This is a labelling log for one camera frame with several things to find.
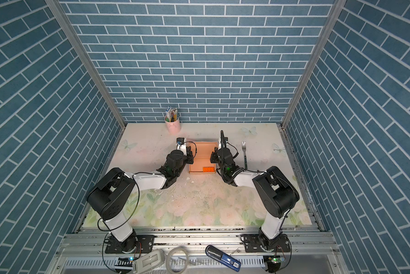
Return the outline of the orange toy brick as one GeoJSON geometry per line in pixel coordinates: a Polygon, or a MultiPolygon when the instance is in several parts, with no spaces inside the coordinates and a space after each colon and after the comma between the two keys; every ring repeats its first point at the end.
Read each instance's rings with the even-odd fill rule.
{"type": "Polygon", "coordinates": [[[203,167],[203,172],[215,172],[215,167],[203,167]]]}

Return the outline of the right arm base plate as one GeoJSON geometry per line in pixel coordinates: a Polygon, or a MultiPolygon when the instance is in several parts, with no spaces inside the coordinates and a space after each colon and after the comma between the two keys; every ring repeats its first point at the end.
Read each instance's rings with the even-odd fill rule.
{"type": "Polygon", "coordinates": [[[291,243],[288,236],[284,233],[279,234],[273,239],[269,239],[263,234],[242,234],[240,240],[244,245],[245,252],[290,252],[291,243]]]}

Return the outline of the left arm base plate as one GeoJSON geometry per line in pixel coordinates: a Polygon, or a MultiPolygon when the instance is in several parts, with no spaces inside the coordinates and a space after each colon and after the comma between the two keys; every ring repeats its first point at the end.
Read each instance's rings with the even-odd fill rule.
{"type": "Polygon", "coordinates": [[[107,254],[150,253],[153,249],[155,236],[132,234],[124,242],[119,242],[109,235],[104,241],[104,251],[107,254]]]}

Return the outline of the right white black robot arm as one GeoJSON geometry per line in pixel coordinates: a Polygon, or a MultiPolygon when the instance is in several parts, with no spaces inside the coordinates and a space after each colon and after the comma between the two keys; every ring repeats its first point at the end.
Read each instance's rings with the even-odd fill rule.
{"type": "Polygon", "coordinates": [[[210,162],[218,165],[223,181],[235,187],[249,187],[257,191],[267,214],[259,231],[262,240],[272,241],[282,233],[287,214],[300,196],[281,170],[272,166],[266,171],[248,171],[235,164],[231,151],[214,148],[210,162]]]}

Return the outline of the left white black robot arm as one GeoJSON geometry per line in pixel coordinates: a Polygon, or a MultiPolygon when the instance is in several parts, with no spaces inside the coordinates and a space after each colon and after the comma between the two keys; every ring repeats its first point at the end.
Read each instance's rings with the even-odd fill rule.
{"type": "Polygon", "coordinates": [[[131,174],[116,167],[111,169],[87,193],[87,202],[101,217],[108,232],[121,244],[134,240],[123,209],[134,190],[163,190],[171,187],[185,166],[194,163],[190,147],[182,145],[170,152],[164,165],[156,172],[131,174]]]}

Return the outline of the orange paper box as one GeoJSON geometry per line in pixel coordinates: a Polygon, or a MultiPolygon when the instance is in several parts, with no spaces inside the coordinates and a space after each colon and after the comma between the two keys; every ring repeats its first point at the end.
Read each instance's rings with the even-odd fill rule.
{"type": "Polygon", "coordinates": [[[195,142],[197,145],[197,155],[194,158],[194,163],[189,165],[190,174],[213,174],[216,173],[216,164],[211,163],[211,153],[218,146],[216,142],[195,142]],[[215,172],[203,172],[203,167],[215,167],[215,172]]]}

